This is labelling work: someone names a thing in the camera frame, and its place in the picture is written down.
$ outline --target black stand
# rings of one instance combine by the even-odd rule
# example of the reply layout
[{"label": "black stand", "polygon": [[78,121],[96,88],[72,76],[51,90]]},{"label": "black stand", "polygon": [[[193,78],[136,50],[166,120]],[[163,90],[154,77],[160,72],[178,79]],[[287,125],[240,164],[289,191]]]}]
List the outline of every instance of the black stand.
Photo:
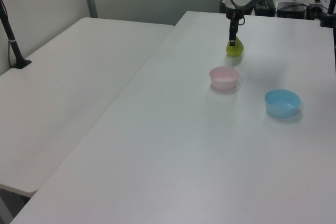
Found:
[{"label": "black stand", "polygon": [[325,18],[321,20],[321,27],[336,28],[334,9],[336,5],[336,0],[330,0],[328,12]]},{"label": "black stand", "polygon": [[22,57],[19,46],[18,46],[18,44],[16,42],[16,39],[14,37],[12,28],[10,27],[11,25],[9,24],[7,12],[5,10],[5,6],[3,5],[2,0],[0,0],[0,19],[1,19],[1,22],[4,26],[4,28],[5,28],[5,31],[6,31],[7,37],[8,37],[8,41],[12,46],[12,49],[13,49],[13,52],[14,52],[15,58],[16,58],[16,64],[14,64],[12,66],[12,68],[23,69],[25,66],[29,65],[31,63],[31,61],[26,60]]}]

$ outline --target pink bowl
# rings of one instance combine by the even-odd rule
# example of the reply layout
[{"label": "pink bowl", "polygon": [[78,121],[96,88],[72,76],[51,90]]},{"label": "pink bowl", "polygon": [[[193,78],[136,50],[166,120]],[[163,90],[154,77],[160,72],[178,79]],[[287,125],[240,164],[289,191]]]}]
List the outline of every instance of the pink bowl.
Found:
[{"label": "pink bowl", "polygon": [[211,85],[217,89],[232,89],[239,79],[238,70],[230,67],[217,67],[210,71]]}]

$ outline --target floor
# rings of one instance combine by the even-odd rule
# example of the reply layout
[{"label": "floor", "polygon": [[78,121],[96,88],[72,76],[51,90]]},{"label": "floor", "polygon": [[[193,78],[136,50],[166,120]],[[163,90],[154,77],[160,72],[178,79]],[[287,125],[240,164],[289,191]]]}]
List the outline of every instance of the floor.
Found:
[{"label": "floor", "polygon": [[29,198],[0,189],[0,224],[9,224]]}]

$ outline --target blue bowl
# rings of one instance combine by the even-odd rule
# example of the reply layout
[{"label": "blue bowl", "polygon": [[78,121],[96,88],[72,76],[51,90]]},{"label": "blue bowl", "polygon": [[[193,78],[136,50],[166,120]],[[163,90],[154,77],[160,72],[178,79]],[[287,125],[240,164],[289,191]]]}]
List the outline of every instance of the blue bowl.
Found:
[{"label": "blue bowl", "polygon": [[297,94],[285,89],[271,90],[265,95],[266,111],[280,118],[294,115],[301,104]]}]

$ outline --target plastic bowl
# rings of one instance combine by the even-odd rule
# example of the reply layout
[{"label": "plastic bowl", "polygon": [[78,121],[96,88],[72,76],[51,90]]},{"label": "plastic bowl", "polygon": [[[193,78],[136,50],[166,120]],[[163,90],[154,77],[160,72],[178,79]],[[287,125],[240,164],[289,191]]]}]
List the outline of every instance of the plastic bowl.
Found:
[{"label": "plastic bowl", "polygon": [[266,111],[280,118],[288,118],[294,115],[301,104],[297,94],[285,89],[276,89],[265,95]]},{"label": "plastic bowl", "polygon": [[210,79],[213,87],[228,90],[237,85],[239,72],[230,67],[217,67],[210,71]]}]

